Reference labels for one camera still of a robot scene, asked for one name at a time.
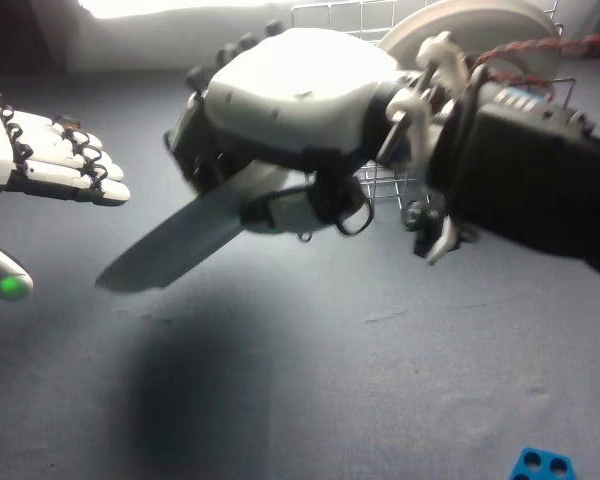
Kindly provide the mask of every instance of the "white wall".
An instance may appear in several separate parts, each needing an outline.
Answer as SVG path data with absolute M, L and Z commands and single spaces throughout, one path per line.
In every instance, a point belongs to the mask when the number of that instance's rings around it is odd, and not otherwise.
M 530 1 L 541 8 L 553 5 L 553 0 Z M 422 5 L 423 0 L 398 0 L 396 20 Z M 67 45 L 67 66 L 72 72 L 211 66 L 226 43 L 249 31 L 262 36 L 264 26 L 274 18 L 290 24 L 291 6 L 199 8 L 108 20 L 81 11 L 79 27 Z M 386 26 L 390 21 L 387 5 L 365 8 L 365 28 Z M 326 12 L 314 10 L 307 15 L 304 11 L 301 26 L 326 26 Z M 334 20 L 336 14 L 342 29 L 359 25 L 358 7 L 333 10 Z M 565 25 L 567 37 L 592 33 L 600 27 L 600 0 L 560 0 L 555 20 Z

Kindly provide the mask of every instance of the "gray table surface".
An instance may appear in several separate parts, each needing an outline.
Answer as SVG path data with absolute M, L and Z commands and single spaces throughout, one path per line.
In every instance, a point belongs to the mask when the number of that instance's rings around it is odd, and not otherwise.
M 600 61 L 571 64 L 600 124 Z M 0 480 L 506 479 L 525 446 L 600 480 L 600 276 L 501 239 L 429 268 L 397 208 L 308 245 L 243 234 L 171 288 L 92 287 L 190 198 L 161 134 L 173 75 L 1 82 L 80 118 L 133 200 L 0 196 L 36 280 L 0 303 Z

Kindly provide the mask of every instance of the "robotic hand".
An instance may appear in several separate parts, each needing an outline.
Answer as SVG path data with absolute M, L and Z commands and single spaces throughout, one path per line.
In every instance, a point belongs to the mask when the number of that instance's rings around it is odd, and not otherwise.
M 77 121 L 17 111 L 0 93 L 0 193 L 116 206 L 130 198 L 122 179 L 100 140 Z M 20 300 L 32 288 L 24 267 L 0 249 L 0 299 Z
M 242 229 L 355 235 L 373 218 L 355 177 L 369 160 L 417 180 L 406 225 L 430 264 L 471 225 L 600 271 L 600 138 L 582 112 L 502 80 L 448 32 L 422 43 L 419 71 L 345 33 L 268 33 L 221 51 L 210 80 L 190 73 L 194 93 L 165 139 L 199 198 L 114 262 L 100 286 L 166 287 Z M 254 175 L 264 166 L 308 181 L 284 188 Z M 231 227 L 209 234 L 227 188 Z M 362 229 L 347 229 L 365 206 Z

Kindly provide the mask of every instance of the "wire rack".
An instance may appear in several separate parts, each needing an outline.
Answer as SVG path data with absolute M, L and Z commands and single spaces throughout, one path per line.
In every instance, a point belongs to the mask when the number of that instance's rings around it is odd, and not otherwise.
M 424 0 L 422 8 L 438 1 Z M 553 20 L 561 0 L 546 1 L 550 5 L 544 12 Z M 291 8 L 291 26 L 338 30 L 377 45 L 397 23 L 419 10 L 417 4 L 413 8 L 414 3 L 414 0 L 344 0 L 297 5 Z M 559 23 L 556 26 L 562 34 L 564 26 Z M 402 209 L 402 197 L 411 179 L 395 176 L 375 162 L 367 163 L 357 176 L 372 202 L 396 199 Z

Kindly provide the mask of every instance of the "hole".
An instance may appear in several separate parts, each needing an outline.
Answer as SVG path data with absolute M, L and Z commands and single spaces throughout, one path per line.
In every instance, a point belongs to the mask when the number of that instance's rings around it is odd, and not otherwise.
M 549 468 L 556 477 L 565 477 L 567 475 L 567 462 L 565 462 L 561 458 L 554 458 L 553 460 L 551 460 Z
M 536 452 L 528 452 L 524 456 L 524 464 L 530 470 L 537 472 L 542 466 L 542 460 L 540 459 L 540 455 L 538 455 Z

